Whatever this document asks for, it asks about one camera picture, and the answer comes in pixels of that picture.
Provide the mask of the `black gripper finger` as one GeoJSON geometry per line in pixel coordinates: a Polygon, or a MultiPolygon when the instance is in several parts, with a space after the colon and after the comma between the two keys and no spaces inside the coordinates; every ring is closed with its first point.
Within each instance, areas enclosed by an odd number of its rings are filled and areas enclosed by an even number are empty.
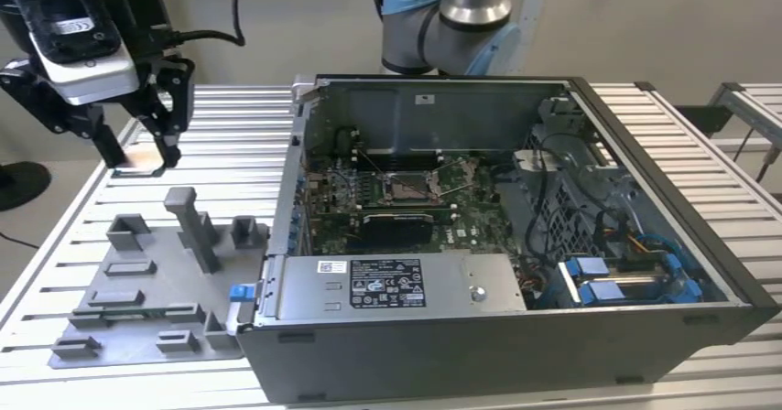
{"type": "Polygon", "coordinates": [[[117,138],[105,123],[102,106],[65,102],[28,59],[12,59],[1,69],[1,89],[54,134],[89,140],[108,168],[125,163],[117,138]]]}
{"type": "Polygon", "coordinates": [[[178,138],[194,112],[194,68],[181,56],[137,66],[138,89],[120,97],[120,105],[152,135],[164,168],[174,167],[181,158],[178,138]]]}

